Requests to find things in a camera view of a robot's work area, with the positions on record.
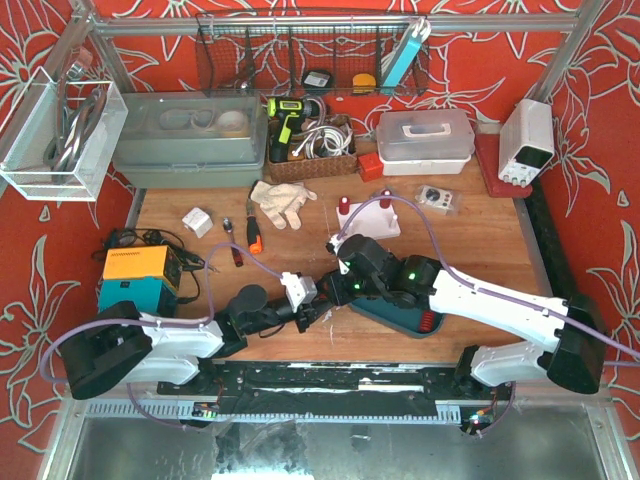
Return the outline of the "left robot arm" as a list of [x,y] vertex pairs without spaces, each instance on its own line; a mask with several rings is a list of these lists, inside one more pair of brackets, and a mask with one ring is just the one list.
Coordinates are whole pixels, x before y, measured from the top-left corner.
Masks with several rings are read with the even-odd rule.
[[204,359],[226,358],[247,346],[247,337],[286,325],[305,331],[332,308],[327,295],[294,310],[285,297],[269,300],[258,285],[243,287],[209,324],[177,328],[174,318],[141,313],[131,301],[121,301],[102,314],[122,314],[132,325],[96,325],[72,335],[59,351],[76,400],[106,393],[118,384],[164,382],[184,385],[200,372]]

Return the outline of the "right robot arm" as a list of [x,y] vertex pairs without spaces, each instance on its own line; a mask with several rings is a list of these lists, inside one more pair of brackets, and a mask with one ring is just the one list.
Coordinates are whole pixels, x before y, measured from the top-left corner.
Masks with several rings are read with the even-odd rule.
[[519,337],[510,345],[465,348],[458,362],[462,379],[494,387],[548,378],[574,393],[598,392],[606,327],[588,296],[525,294],[480,281],[429,257],[399,259],[361,234],[334,236],[327,249],[339,261],[326,288],[338,305],[360,298],[383,301],[396,309],[465,317]]

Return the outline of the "bagged white control box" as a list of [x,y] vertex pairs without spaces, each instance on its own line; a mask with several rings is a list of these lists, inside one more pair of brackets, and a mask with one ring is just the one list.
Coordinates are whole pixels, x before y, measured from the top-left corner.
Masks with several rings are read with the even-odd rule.
[[415,202],[422,208],[442,214],[454,214],[458,211],[460,195],[458,192],[430,185],[422,185],[415,195]]

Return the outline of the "orange black handled screwdriver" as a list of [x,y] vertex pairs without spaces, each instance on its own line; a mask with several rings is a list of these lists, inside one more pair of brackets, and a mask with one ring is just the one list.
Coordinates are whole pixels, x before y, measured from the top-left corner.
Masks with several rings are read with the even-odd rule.
[[263,239],[262,234],[255,215],[253,202],[250,198],[246,201],[246,215],[247,215],[247,243],[249,252],[253,255],[260,254],[263,251]]

